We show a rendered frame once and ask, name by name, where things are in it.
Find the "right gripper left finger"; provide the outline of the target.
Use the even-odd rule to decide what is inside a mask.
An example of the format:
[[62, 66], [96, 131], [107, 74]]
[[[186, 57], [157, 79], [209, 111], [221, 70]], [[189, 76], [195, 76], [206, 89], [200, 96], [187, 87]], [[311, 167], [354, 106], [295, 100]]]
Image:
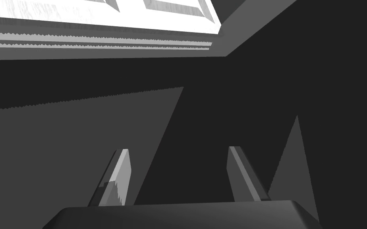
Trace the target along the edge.
[[117, 149], [88, 203], [93, 206], [124, 206], [131, 178], [131, 163], [128, 149]]

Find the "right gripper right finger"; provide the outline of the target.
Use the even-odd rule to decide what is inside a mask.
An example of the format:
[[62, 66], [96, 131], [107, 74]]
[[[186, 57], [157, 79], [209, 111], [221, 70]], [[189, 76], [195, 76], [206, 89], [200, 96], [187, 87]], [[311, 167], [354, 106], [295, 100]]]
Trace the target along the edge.
[[228, 148], [226, 170], [235, 202], [271, 200], [241, 147]]

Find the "white panelled door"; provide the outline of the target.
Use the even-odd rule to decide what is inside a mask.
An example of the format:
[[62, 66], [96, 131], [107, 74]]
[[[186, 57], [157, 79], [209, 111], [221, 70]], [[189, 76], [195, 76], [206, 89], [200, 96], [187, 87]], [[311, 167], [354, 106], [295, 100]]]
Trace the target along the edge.
[[218, 34], [211, 0], [0, 0], [0, 17]]

